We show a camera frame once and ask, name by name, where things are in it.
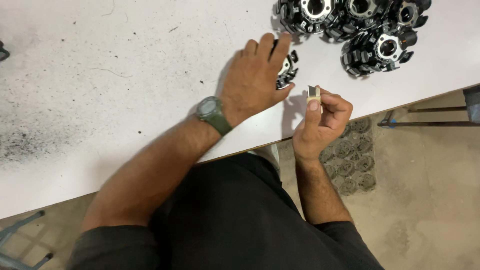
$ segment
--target white table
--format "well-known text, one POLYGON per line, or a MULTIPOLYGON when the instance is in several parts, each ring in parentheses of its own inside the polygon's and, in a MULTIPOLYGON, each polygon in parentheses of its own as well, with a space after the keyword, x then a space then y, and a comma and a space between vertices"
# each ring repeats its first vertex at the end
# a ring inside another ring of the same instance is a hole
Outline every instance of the white table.
MULTIPOLYGON (((236 49, 275 32, 275 2, 2 1, 0 39, 12 55, 0 63, 0 218, 97 191, 217 91, 236 49)), ((479 1, 434 0, 412 60, 363 79, 343 71, 342 45, 313 36, 293 46, 300 71, 288 101, 244 122, 202 160, 290 137, 308 84, 351 101, 352 118, 477 84, 479 9, 479 1)))

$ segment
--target fingernail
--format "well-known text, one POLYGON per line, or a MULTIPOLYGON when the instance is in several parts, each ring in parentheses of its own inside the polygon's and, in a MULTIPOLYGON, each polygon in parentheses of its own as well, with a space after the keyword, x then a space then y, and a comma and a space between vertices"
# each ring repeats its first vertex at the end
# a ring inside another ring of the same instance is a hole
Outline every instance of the fingernail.
POLYGON ((310 104, 308 104, 308 109, 312 111, 318 110, 318 101, 316 100, 310 101, 310 104))

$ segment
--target forearm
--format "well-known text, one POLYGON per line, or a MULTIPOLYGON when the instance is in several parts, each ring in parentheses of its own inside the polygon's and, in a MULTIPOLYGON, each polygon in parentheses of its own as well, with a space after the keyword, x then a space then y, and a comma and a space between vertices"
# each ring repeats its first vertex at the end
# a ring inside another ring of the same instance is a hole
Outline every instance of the forearm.
POLYGON ((87 211, 83 231, 99 226, 144 225, 220 134, 196 117, 168 130, 124 164, 87 211))
POLYGON ((318 160, 297 161, 295 167, 303 214, 308 223, 321 224, 331 221, 353 223, 350 213, 318 160))

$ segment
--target watch face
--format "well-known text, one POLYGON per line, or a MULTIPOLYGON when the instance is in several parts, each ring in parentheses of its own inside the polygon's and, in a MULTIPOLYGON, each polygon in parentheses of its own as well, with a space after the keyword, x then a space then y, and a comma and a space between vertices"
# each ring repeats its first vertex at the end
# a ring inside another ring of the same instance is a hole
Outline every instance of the watch face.
POLYGON ((198 113, 201 116, 209 115, 216 109, 216 100, 214 98, 208 98, 202 101, 198 106, 198 113))

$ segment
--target hairy arm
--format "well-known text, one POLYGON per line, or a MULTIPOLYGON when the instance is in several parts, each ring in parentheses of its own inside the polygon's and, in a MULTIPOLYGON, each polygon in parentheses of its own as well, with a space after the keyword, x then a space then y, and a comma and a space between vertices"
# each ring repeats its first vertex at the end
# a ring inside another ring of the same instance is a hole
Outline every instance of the hairy arm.
POLYGON ((323 89, 321 94, 323 114, 319 102, 310 101, 305 120, 293 136, 300 201, 305 219, 310 224, 331 221, 353 223, 350 213, 318 160, 320 152, 345 130, 353 107, 339 95, 323 89))
POLYGON ((353 223, 350 213, 320 161, 297 162, 295 169, 303 214, 308 223, 321 224, 331 221, 353 223))
MULTIPOLYGON (((291 36, 283 34, 272 54, 274 36, 250 40, 236 53, 220 95, 232 127, 284 100, 289 87, 276 90, 276 77, 291 36)), ((147 226, 151 214, 175 190, 188 170, 218 140, 209 124, 191 116, 168 130, 125 163, 98 192, 82 231, 100 226, 147 226)))

